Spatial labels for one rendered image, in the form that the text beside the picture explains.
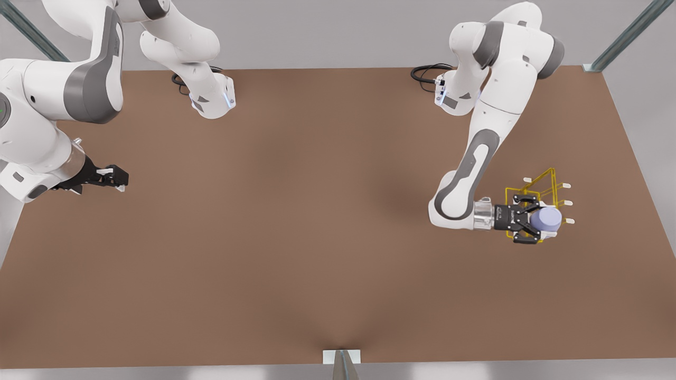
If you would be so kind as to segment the silver frame post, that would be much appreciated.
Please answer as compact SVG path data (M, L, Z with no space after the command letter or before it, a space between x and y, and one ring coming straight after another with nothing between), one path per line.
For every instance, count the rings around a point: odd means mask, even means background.
M0 15L12 24L26 39L54 62L70 62L61 51L39 31L10 0L0 0Z
M333 349L323 351L323 365L332 365L332 380L360 380L355 364L360 364L359 349Z
M673 5L674 0L652 0L652 2L640 12L640 14L616 37L598 58L592 63L582 65L584 72L601 73L630 46L635 39L644 32L668 7Z

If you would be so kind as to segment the lavender cup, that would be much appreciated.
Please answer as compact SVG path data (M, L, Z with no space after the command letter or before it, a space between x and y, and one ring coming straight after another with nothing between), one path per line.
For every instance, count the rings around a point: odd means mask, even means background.
M557 232L563 222L563 218L557 208L547 206L530 214L529 222L539 231Z

